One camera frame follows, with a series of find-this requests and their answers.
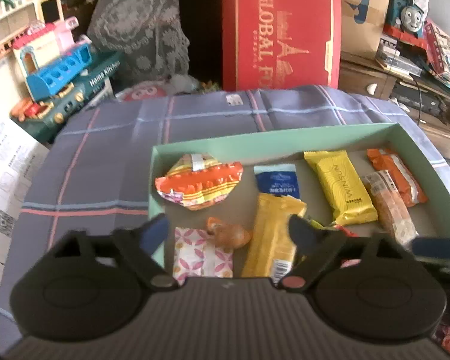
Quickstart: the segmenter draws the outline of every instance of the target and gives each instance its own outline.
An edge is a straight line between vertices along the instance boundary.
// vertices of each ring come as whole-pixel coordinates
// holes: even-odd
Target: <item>pink and white patterned packet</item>
[[[182,285],[188,276],[231,278],[233,250],[215,247],[205,230],[175,228],[173,277]]]

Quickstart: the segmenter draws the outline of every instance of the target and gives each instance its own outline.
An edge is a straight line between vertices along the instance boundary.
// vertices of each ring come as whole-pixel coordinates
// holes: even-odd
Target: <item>blue snack packet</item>
[[[275,196],[289,195],[300,199],[299,181],[296,178],[295,165],[281,163],[277,165],[257,165],[253,167],[260,192]]]

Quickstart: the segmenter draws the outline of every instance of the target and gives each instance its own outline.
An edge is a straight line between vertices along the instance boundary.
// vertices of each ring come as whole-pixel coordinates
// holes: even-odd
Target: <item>eiffel tower illustration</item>
[[[277,40],[277,42],[282,47],[282,52],[277,56],[277,58],[282,58],[284,56],[288,56],[291,54],[308,54],[308,50],[302,50],[296,47],[291,47],[285,42],[282,42],[281,40]]]

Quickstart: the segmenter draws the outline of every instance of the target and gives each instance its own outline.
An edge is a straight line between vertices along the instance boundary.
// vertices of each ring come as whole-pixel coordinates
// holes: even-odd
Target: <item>red cartoon face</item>
[[[155,85],[144,85],[141,87],[134,88],[130,93],[125,96],[125,101],[132,100],[146,100],[153,99],[155,97],[164,97],[167,93]]]

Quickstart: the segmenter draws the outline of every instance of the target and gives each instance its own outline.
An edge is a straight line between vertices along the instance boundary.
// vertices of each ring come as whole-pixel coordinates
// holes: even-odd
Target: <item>plaid tablecloth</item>
[[[108,234],[147,218],[151,148],[200,138],[330,126],[398,122],[413,137],[450,192],[450,167],[396,105],[341,91],[226,92],[107,103],[73,117],[58,136],[23,204],[0,287],[0,352],[19,339],[8,299],[13,285],[68,230]]]

